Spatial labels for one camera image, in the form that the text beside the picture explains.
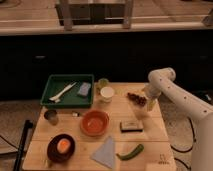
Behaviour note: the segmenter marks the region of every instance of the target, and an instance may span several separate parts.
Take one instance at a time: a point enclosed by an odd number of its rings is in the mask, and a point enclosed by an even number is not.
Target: paper cup
[[[101,89],[100,94],[101,94],[102,101],[111,102],[112,97],[115,94],[115,91],[112,87],[106,86]]]

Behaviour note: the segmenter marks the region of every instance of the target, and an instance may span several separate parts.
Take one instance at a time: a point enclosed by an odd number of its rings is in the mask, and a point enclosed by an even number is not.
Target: wooden table
[[[159,104],[156,103],[151,112],[139,110],[139,107],[130,102],[127,92],[141,91],[142,83],[111,83],[115,89],[115,96],[110,103],[100,100],[100,95],[95,90],[94,102],[91,108],[101,109],[109,114],[110,124],[107,132],[101,137],[88,137],[79,127],[82,117],[73,117],[72,111],[82,114],[88,109],[60,109],[59,123],[50,125],[43,117],[47,110],[43,108],[27,151],[24,170],[72,170],[72,171],[107,171],[109,168],[90,159],[90,155],[96,151],[108,136],[115,140],[115,153],[127,154],[139,143],[144,145],[144,151],[128,161],[120,161],[115,157],[115,169],[121,171],[175,171],[176,165],[173,157],[164,121]],[[121,133],[119,123],[133,118],[142,119],[143,132]],[[76,142],[74,155],[63,164],[45,165],[47,158],[47,145],[50,140],[61,133],[71,135]]]

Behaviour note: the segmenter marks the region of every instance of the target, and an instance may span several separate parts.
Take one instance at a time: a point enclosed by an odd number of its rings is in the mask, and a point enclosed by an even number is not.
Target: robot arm
[[[197,141],[192,151],[192,171],[213,171],[213,106],[175,85],[172,68],[154,70],[149,73],[149,84],[144,91],[150,100],[163,92],[197,125]]]

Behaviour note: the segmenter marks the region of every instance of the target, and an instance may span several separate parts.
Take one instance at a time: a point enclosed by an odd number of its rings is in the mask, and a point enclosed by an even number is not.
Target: green pepper
[[[129,160],[137,156],[140,152],[142,152],[144,149],[144,146],[142,144],[138,144],[137,147],[133,151],[131,151],[129,154],[126,155],[120,155],[116,154],[120,160]]]

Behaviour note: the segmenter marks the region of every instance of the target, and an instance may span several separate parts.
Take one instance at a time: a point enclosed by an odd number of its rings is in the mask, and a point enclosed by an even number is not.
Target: small container
[[[112,87],[103,87],[100,91],[101,100],[104,102],[111,102],[112,97],[115,94],[115,91]]]
[[[101,78],[98,80],[98,89],[101,90],[103,87],[109,85],[109,80],[107,78]]]
[[[44,118],[52,125],[57,125],[59,121],[56,110],[47,110],[44,113]]]

